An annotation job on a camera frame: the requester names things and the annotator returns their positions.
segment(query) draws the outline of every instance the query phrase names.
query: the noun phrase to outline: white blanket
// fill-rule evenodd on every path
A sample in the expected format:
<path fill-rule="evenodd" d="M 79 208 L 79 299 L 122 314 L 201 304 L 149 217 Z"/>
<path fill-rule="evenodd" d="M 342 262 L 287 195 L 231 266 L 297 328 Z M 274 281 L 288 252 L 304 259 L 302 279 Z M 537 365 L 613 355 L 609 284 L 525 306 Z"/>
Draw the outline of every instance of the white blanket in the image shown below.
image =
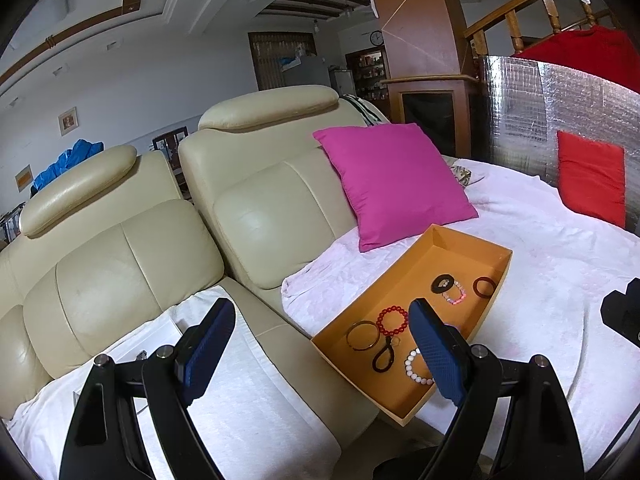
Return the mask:
<path fill-rule="evenodd" d="M 513 250 L 504 285 L 474 341 L 497 356 L 548 356 L 569 400 L 585 468 L 640 402 L 640 350 L 600 318 L 602 299 L 640 276 L 640 238 L 569 211 L 558 191 L 516 171 L 462 160 L 484 178 L 466 188 L 479 218 L 448 227 Z M 361 254 L 357 230 L 282 284 L 284 311 L 315 335 L 417 239 Z M 495 456 L 508 400 L 501 399 L 483 452 Z M 445 432 L 455 406 L 436 393 L 417 416 Z"/>
<path fill-rule="evenodd" d="M 220 286 L 199 292 L 161 317 L 180 330 L 198 324 Z M 161 319 L 124 336 L 117 345 L 134 345 Z M 92 362 L 49 383 L 18 407 L 8 429 L 44 480 L 56 480 L 66 431 L 73 415 L 72 391 L 82 387 Z M 284 380 L 236 308 L 236 328 L 206 393 L 188 408 L 216 465 L 229 480 L 328 479 L 340 447 L 316 414 Z M 173 480 L 154 431 L 149 410 L 138 415 L 149 460 L 158 480 Z"/>

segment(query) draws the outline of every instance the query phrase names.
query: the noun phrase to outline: blue tarp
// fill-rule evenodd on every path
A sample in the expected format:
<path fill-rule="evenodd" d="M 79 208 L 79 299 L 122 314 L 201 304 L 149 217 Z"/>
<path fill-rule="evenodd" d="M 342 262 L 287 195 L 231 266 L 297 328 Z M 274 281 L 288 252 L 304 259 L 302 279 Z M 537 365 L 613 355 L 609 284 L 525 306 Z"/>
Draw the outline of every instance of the blue tarp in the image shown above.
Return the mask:
<path fill-rule="evenodd" d="M 78 139 L 70 150 L 66 150 L 58 157 L 57 162 L 51 164 L 33 180 L 34 187 L 40 191 L 65 171 L 80 164 L 83 160 L 87 160 L 90 156 L 100 153 L 103 149 L 104 144 L 101 142 L 92 144 L 87 140 Z"/>

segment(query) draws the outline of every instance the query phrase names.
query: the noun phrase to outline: pink pillow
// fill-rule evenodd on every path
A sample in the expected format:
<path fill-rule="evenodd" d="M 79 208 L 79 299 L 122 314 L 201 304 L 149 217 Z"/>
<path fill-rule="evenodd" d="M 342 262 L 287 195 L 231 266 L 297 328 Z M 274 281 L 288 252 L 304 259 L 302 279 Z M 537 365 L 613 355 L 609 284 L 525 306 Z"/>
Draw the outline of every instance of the pink pillow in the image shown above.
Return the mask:
<path fill-rule="evenodd" d="M 477 218 L 447 163 L 417 124 L 319 130 L 358 218 L 360 252 L 425 232 L 431 224 Z"/>

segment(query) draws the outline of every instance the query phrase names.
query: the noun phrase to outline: red bead bracelet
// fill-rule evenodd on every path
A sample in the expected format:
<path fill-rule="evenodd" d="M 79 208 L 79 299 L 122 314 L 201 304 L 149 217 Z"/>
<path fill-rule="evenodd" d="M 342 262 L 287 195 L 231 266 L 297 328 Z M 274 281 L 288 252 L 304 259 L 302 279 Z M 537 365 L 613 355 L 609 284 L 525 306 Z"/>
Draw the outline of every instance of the red bead bracelet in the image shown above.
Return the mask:
<path fill-rule="evenodd" d="M 398 328 L 395 328 L 393 330 L 387 330 L 385 326 L 382 324 L 382 320 L 390 312 L 399 312 L 400 314 L 402 314 L 402 317 L 404 317 L 404 323 L 402 323 L 402 325 L 400 325 Z M 380 333 L 382 335 L 385 335 L 385 336 L 398 335 L 404 332 L 404 329 L 406 329 L 409 326 L 409 313 L 401 306 L 397 306 L 397 305 L 390 306 L 384 309 L 382 312 L 380 312 L 378 316 L 378 320 L 376 321 L 376 326 L 380 329 Z"/>

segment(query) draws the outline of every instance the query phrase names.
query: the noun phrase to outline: blue gripper pad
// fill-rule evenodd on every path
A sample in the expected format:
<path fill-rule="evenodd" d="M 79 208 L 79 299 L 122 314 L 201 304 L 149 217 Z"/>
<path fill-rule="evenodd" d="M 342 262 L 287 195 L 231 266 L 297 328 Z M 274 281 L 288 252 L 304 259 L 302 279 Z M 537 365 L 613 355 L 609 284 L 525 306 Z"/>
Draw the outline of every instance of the blue gripper pad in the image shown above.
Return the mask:
<path fill-rule="evenodd" d="M 235 326 L 234 304 L 219 298 L 202 322 L 182 336 L 188 339 L 178 343 L 175 373 L 182 383 L 180 393 L 186 406 L 204 395 Z"/>
<path fill-rule="evenodd" d="M 464 349 L 424 298 L 409 306 L 409 330 L 442 396 L 460 406 L 466 395 Z"/>

